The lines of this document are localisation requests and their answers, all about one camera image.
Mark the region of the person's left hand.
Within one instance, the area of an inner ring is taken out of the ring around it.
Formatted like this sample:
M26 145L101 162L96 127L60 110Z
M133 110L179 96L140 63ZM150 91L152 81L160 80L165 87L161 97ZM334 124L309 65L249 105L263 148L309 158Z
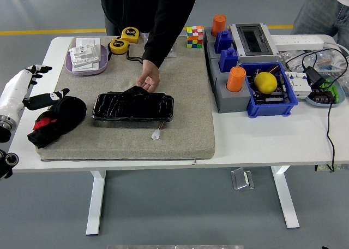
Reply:
M149 60L142 61L142 74L136 81L136 86L153 93L160 82L159 68Z

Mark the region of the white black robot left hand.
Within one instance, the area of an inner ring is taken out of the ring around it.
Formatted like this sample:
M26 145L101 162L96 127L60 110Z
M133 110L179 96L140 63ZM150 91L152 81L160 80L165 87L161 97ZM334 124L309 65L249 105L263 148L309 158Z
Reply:
M52 68L44 65L32 65L20 71L6 84L1 95L1 119L5 121L18 120L18 112L23 108L38 110L58 103L68 93L69 89L44 93L26 98L30 85L36 84L33 78L40 78Z

